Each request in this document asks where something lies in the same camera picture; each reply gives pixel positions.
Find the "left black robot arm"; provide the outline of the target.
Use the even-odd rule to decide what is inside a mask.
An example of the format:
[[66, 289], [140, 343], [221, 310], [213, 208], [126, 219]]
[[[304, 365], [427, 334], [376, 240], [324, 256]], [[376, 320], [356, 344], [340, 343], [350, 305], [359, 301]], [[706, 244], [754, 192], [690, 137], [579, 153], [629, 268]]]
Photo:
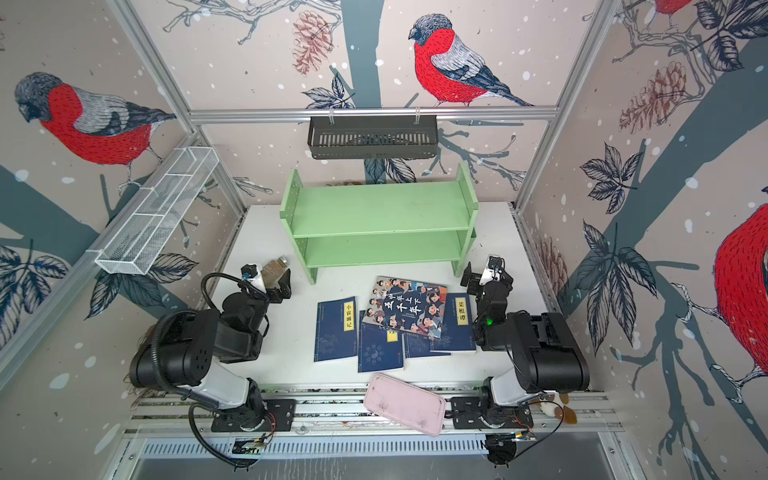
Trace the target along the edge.
[[269, 306], [292, 296], [288, 261], [246, 264], [238, 276], [209, 273], [201, 293], [203, 309], [179, 310], [156, 323], [131, 361], [129, 380], [191, 399], [216, 416], [258, 423], [267, 407], [257, 383], [226, 366], [259, 358], [270, 331]]

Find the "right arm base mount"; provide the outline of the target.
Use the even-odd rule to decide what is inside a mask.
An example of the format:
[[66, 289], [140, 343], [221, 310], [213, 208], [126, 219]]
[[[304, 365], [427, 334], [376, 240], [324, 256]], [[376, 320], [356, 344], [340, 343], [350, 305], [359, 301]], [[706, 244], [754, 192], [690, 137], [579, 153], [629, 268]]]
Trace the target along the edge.
[[498, 406], [478, 396], [452, 397], [449, 405], [447, 415], [457, 430], [530, 430], [534, 424], [530, 410], [525, 406]]

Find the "colourful illustrated history book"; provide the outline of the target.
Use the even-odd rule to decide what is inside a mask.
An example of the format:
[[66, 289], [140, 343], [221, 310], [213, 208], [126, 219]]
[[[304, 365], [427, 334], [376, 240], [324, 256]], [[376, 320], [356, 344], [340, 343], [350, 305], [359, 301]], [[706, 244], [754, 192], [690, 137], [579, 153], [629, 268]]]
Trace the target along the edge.
[[443, 285], [379, 276], [362, 322], [436, 340], [442, 336], [447, 294]]

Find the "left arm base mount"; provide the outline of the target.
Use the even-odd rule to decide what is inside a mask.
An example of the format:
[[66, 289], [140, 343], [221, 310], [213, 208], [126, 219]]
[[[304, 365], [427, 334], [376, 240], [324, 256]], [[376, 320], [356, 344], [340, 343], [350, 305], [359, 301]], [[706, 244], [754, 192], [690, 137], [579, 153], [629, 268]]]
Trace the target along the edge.
[[215, 433], [288, 432], [291, 430], [297, 402], [294, 399], [268, 399], [255, 407], [243, 405], [222, 410], [214, 416]]

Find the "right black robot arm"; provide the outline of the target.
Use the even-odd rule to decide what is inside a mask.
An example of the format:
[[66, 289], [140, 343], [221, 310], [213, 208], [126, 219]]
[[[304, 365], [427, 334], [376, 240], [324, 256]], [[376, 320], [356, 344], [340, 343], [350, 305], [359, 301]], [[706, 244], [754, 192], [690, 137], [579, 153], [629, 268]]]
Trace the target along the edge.
[[587, 362], [563, 315], [510, 311], [513, 283], [504, 259], [498, 256], [490, 256], [480, 273], [466, 267], [460, 281], [475, 298], [476, 345], [483, 351], [505, 353], [512, 364], [507, 372], [484, 381], [479, 403], [484, 415], [505, 413], [545, 393], [584, 391], [590, 385]]

